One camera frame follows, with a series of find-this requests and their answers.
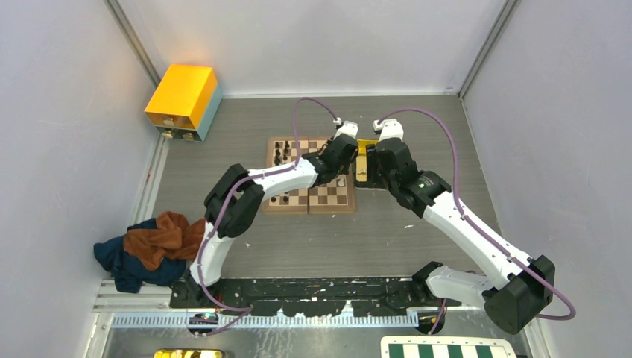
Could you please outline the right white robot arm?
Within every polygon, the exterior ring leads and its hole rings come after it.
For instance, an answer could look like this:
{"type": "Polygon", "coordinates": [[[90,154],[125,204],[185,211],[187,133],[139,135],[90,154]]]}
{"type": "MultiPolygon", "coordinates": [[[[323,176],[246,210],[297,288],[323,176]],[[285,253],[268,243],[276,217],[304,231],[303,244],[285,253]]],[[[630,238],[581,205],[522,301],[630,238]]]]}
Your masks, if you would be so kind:
{"type": "Polygon", "coordinates": [[[506,333],[516,335],[553,299],[555,266],[534,259],[496,233],[453,195],[438,174],[417,168],[409,147],[397,138],[370,145],[368,171],[381,179],[398,204],[446,234],[483,271],[476,275],[431,261],[412,280],[416,301],[426,307],[441,298],[483,309],[506,333]]]}

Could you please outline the wooden chess board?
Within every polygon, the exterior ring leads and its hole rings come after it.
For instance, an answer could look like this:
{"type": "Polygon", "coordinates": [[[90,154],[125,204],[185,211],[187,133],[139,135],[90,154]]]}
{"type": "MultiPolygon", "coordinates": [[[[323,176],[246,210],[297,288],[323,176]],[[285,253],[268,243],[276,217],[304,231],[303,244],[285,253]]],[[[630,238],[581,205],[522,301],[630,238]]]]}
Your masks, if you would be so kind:
{"type": "MultiPolygon", "coordinates": [[[[327,138],[303,136],[298,139],[300,150],[290,136],[271,137],[267,144],[265,165],[278,166],[294,161],[298,154],[316,152],[326,144],[327,138]]],[[[276,195],[262,203],[264,214],[331,214],[340,215],[356,211],[356,193],[351,175],[339,175],[324,185],[311,189],[295,189],[276,195]],[[340,179],[345,186],[338,186],[340,179]]]]}

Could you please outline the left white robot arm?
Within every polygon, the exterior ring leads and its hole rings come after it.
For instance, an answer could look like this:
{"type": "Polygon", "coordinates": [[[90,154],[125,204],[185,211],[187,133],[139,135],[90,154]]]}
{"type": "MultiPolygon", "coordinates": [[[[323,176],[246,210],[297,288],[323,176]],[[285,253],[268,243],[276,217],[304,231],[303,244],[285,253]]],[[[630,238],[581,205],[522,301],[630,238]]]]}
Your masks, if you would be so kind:
{"type": "Polygon", "coordinates": [[[261,204],[269,198],[298,189],[327,184],[349,172],[357,157],[358,125],[345,121],[320,152],[311,152],[291,163],[266,169],[246,170],[235,164],[207,195],[205,232],[190,268],[194,283],[188,297],[200,308],[213,305],[218,296],[214,285],[233,240],[252,225],[261,204]]]}

